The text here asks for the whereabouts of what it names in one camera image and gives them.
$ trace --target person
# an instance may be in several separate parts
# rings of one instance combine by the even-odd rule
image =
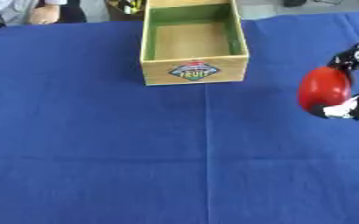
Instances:
[[[302,81],[299,88],[300,104],[314,116],[359,121],[359,94],[346,98],[354,83],[352,72],[357,69],[359,69],[359,44],[338,53],[327,66],[314,69]],[[333,78],[336,75],[340,75],[340,79]],[[326,105],[325,102],[332,102],[335,99],[347,100],[337,105]]]
[[[298,7],[306,3],[306,0],[283,0],[285,7]]]
[[[6,25],[84,23],[81,0],[0,0],[0,28]]]

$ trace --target blue fabric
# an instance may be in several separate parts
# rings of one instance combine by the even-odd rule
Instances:
[[[244,82],[165,87],[140,23],[0,30],[0,224],[359,224],[359,122],[296,102],[359,13],[243,29]]]

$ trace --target box label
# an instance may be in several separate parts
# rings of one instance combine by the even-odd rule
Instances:
[[[217,67],[210,66],[207,63],[195,61],[182,66],[178,66],[169,74],[178,76],[180,78],[187,79],[189,81],[199,81],[208,77],[211,74],[217,74],[221,70]]]

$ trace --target wooden box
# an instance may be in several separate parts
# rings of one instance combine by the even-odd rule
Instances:
[[[235,0],[149,0],[140,55],[147,85],[242,81],[249,59]]]

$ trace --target robotic hand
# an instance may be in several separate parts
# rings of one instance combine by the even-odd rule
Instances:
[[[359,94],[351,97],[351,74],[357,69],[359,44],[305,76],[299,87],[299,104],[318,117],[359,120]]]

